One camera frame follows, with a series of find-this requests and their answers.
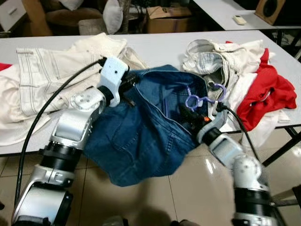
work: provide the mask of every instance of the tiled floor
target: tiled floor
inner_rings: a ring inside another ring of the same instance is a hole
[[[238,140],[239,135],[232,135]],[[259,150],[265,160],[283,145],[289,136],[276,130]],[[0,211],[0,226],[10,225],[16,186],[18,157],[0,158],[0,200],[6,205]],[[28,155],[23,181],[26,182],[41,157]],[[301,157],[292,151],[271,164],[272,194],[301,184]],[[209,153],[205,145],[190,152],[182,166],[171,176],[150,178],[129,187],[117,187],[93,162],[82,157],[76,180],[68,226],[98,226],[109,216],[121,215],[132,226],[168,226],[171,220],[189,219],[201,226],[230,226],[234,212],[232,178]],[[288,226],[301,224],[299,207],[281,208]]]

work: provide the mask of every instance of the red cloth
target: red cloth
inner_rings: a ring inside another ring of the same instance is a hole
[[[254,129],[267,112],[297,107],[294,86],[278,75],[273,66],[268,65],[268,59],[269,50],[266,48],[261,57],[257,77],[237,109],[237,115],[247,131]]]
[[[11,65],[0,63],[0,71],[9,68]]]

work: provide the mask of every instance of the white pants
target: white pants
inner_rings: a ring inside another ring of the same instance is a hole
[[[258,70],[264,53],[263,41],[244,44],[214,43],[208,40],[194,40],[189,43],[183,61],[185,71],[202,76],[207,83],[213,81],[226,87],[226,98],[240,76]],[[208,88],[210,99],[217,99],[221,90]]]
[[[18,48],[18,65],[0,72],[0,145],[24,140],[34,117],[52,94],[75,72],[102,57],[117,56],[132,69],[145,69],[127,41],[113,40],[102,33],[75,42],[69,50]],[[69,106],[75,93],[100,80],[100,65],[94,65],[75,78],[51,102],[45,113]],[[43,114],[36,130],[49,120]]]

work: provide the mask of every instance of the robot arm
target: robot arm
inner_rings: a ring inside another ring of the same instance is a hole
[[[232,223],[234,226],[276,226],[264,167],[244,153],[240,144],[218,130],[226,117],[226,112],[221,111],[214,121],[204,120],[205,126],[198,132],[197,140],[204,142],[211,154],[232,173],[236,207]]]
[[[91,134],[92,123],[106,106],[120,102],[118,89],[128,66],[115,57],[108,58],[101,70],[97,88],[91,87],[71,98],[70,109],[60,117],[49,144],[42,150],[20,196],[12,225],[65,225],[72,202],[66,189],[72,185],[74,170]]]
[[[72,108],[60,117],[49,144],[43,149],[41,164],[35,166],[18,200],[13,226],[65,225],[72,202],[72,194],[66,189],[74,180],[74,170],[92,123],[106,106],[119,103],[118,90],[127,71],[128,66],[122,61],[108,58],[98,88],[89,88],[72,97]],[[233,225],[276,226],[264,168],[254,157],[246,155],[236,141],[218,130],[226,121],[226,112],[218,112],[211,121],[183,108],[180,110],[191,120],[197,141],[207,144],[212,155],[232,172],[236,206]]]

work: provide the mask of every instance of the blue jeans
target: blue jeans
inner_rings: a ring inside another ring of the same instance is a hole
[[[179,105],[188,96],[186,86],[199,97],[207,95],[204,80],[170,65],[131,71],[140,81],[121,101],[106,108],[94,123],[84,154],[106,171],[113,184],[129,186],[145,178],[171,175],[185,155],[197,146]],[[198,113],[208,115],[207,102]]]

